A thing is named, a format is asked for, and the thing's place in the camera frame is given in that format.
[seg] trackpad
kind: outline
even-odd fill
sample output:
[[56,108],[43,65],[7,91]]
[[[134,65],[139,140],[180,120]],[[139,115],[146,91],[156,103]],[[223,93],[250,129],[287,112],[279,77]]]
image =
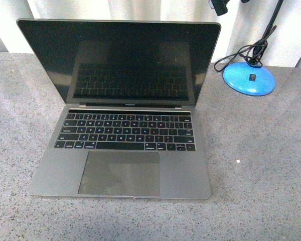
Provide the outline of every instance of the trackpad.
[[79,194],[160,196],[160,155],[156,152],[91,151]]

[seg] laptop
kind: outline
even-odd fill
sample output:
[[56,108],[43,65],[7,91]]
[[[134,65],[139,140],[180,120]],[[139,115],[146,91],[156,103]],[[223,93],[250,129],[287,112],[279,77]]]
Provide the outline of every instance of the laptop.
[[30,195],[211,196],[196,103],[218,23],[17,24],[65,101]]

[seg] laptop screen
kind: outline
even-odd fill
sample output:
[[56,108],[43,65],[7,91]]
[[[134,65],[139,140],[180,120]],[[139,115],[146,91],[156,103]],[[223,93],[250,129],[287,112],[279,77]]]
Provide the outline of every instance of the laptop screen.
[[195,106],[216,23],[18,20],[66,103]]

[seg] power cord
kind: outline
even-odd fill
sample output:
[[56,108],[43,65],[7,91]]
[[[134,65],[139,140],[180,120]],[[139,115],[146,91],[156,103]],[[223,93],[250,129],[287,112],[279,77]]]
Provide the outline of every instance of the power cord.
[[[240,48],[237,53],[235,54],[231,54],[228,55],[222,59],[219,59],[218,61],[215,62],[214,64],[214,70],[216,72],[221,72],[223,71],[227,66],[230,65],[230,63],[239,55],[240,57],[242,57],[245,62],[254,68],[261,68],[263,66],[262,62],[261,62],[261,58],[263,56],[263,53],[265,51],[265,49],[267,48],[267,39],[268,37],[270,37],[270,35],[274,32],[274,30],[276,29],[276,25],[272,27],[272,29],[270,30],[270,32],[263,38],[260,39],[259,41],[255,42],[254,44],[250,44],[250,45],[245,45],[242,48]],[[216,65],[218,63],[220,63],[221,61],[228,59],[232,57],[229,62],[226,63],[226,65],[222,68],[222,69],[217,69]]]

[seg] gray speckled surface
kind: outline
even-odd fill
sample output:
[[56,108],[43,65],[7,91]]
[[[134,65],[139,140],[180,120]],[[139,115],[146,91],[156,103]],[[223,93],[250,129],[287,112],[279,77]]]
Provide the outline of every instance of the gray speckled surface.
[[301,240],[301,69],[268,69],[265,97],[209,71],[209,200],[42,198],[27,189],[64,104],[34,55],[0,53],[0,240]]

